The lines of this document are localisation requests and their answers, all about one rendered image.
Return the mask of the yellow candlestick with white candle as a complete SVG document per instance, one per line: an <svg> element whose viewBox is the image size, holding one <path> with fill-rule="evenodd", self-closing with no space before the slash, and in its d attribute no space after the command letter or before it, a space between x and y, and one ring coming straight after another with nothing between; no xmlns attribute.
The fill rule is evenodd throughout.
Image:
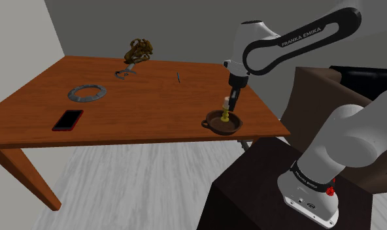
<svg viewBox="0 0 387 230"><path fill-rule="evenodd" d="M223 113L220 119L222 122L228 122L229 121L229 97L224 98L222 110L223 110Z"/></svg>

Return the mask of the brown wooden table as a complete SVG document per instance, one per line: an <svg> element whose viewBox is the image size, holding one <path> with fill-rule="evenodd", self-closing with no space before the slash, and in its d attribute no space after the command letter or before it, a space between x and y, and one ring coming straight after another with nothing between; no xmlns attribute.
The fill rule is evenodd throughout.
<svg viewBox="0 0 387 230"><path fill-rule="evenodd" d="M0 102L0 165L52 210L61 203L26 148L219 139L201 122L230 93L221 64L151 60L125 80L114 75L121 66L66 56ZM52 131L66 110L84 112L72 131Z"/></svg>

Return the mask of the brown tangled figure grey base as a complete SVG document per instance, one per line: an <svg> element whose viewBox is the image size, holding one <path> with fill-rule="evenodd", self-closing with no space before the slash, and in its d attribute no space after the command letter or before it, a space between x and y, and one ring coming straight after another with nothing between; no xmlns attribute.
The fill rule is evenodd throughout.
<svg viewBox="0 0 387 230"><path fill-rule="evenodd" d="M153 47L146 39L133 39L130 42L131 49L124 55L124 63L127 67L124 70L116 71L115 77L124 80L129 73L135 74L132 68L144 61L148 61L153 54Z"/></svg>

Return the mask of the dark robot stand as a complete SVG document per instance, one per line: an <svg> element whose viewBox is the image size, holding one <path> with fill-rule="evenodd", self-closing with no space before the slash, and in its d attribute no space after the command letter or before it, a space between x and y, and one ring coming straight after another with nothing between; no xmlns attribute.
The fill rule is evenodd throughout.
<svg viewBox="0 0 387 230"><path fill-rule="evenodd" d="M213 183L197 230L371 230L373 196L338 176L339 219L325 229L289 207L277 178L301 152L278 138L260 138Z"/></svg>

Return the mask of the black phone with red case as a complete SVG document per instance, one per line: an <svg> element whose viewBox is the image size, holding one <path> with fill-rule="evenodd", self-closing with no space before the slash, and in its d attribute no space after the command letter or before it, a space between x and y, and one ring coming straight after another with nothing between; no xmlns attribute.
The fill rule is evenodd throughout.
<svg viewBox="0 0 387 230"><path fill-rule="evenodd" d="M83 112L83 110L66 110L55 123L52 131L72 131Z"/></svg>

